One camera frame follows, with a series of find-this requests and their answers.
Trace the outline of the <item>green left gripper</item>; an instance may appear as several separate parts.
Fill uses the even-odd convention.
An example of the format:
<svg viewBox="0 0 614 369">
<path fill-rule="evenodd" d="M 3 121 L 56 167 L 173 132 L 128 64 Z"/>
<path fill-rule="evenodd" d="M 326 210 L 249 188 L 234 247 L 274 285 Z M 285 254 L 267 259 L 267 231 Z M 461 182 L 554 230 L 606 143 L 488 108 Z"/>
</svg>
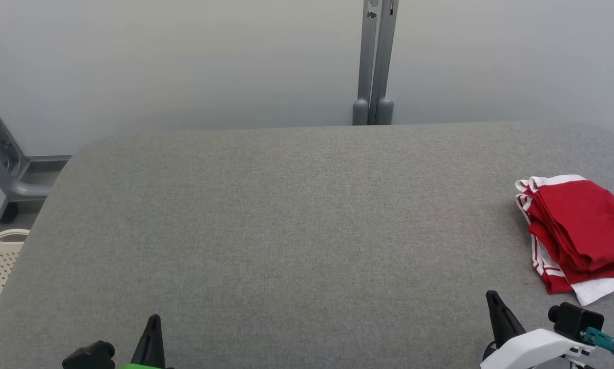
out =
<svg viewBox="0 0 614 369">
<path fill-rule="evenodd" d="M 157 369 L 166 368 L 164 345 L 162 341 L 161 317 L 149 317 L 138 345 L 134 350 L 131 363 L 119 369 Z"/>
</svg>

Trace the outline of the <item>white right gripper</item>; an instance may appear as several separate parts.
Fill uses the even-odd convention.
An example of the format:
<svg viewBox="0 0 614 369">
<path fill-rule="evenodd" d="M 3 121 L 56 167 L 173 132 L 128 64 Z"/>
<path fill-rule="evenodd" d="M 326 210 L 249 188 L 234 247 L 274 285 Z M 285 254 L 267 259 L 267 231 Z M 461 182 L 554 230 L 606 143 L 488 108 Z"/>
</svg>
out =
<svg viewBox="0 0 614 369">
<path fill-rule="evenodd" d="M 570 368 L 588 356 L 594 346 L 565 338 L 553 331 L 527 332 L 497 291 L 485 293 L 496 350 L 480 368 Z"/>
</svg>

